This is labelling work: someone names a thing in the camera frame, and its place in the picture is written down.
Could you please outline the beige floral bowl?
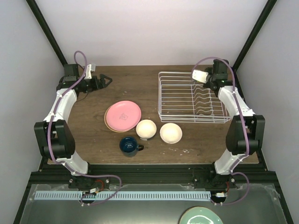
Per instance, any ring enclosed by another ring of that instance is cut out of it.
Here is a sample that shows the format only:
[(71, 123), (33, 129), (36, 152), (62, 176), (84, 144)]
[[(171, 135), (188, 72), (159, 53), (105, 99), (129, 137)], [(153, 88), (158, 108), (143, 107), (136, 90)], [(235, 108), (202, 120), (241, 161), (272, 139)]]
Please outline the beige floral bowl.
[(160, 129), (161, 139), (168, 144), (178, 143), (182, 135), (182, 129), (175, 123), (166, 123)]

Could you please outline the teal white bowl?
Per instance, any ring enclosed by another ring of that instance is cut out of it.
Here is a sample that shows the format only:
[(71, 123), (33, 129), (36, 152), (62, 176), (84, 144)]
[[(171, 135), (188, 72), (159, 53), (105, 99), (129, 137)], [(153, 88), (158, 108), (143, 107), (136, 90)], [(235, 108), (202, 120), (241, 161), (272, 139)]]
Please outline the teal white bowl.
[(157, 132), (156, 124), (150, 119), (140, 121), (136, 126), (136, 133), (141, 140), (152, 139)]

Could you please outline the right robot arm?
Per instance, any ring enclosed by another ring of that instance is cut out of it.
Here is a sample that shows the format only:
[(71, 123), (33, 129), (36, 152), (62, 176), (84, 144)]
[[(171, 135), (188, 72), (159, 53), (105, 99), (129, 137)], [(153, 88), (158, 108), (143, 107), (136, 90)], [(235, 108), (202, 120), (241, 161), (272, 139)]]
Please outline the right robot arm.
[(226, 150), (215, 162), (215, 172), (207, 177), (208, 184), (218, 188), (224, 183), (223, 175), (233, 173), (240, 162), (261, 149), (265, 118), (246, 105), (233, 81), (228, 80), (228, 73), (212, 68), (205, 69), (205, 72), (204, 87), (214, 91), (232, 119), (226, 135)]

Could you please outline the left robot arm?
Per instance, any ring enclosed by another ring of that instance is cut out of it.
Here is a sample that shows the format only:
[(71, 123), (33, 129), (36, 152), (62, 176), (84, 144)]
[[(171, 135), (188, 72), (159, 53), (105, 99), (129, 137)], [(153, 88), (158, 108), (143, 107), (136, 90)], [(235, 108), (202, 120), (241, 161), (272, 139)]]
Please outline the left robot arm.
[(95, 176), (88, 172), (89, 164), (76, 152), (75, 139), (68, 126), (68, 119), (80, 93), (90, 93), (106, 88), (113, 79), (100, 74), (85, 79), (77, 75), (62, 77), (57, 86), (56, 99), (51, 111), (34, 131), (41, 156), (57, 165), (63, 165), (73, 176), (80, 176), (79, 183), (86, 189), (95, 184)]

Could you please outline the white wire dish rack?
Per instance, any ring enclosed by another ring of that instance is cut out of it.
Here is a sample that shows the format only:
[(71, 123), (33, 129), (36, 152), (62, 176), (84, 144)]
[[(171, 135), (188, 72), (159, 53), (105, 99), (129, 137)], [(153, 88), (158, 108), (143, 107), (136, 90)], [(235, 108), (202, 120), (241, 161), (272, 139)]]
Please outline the white wire dish rack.
[(212, 123), (230, 121), (224, 104), (210, 89), (192, 80), (189, 72), (158, 74), (158, 115), (164, 123)]

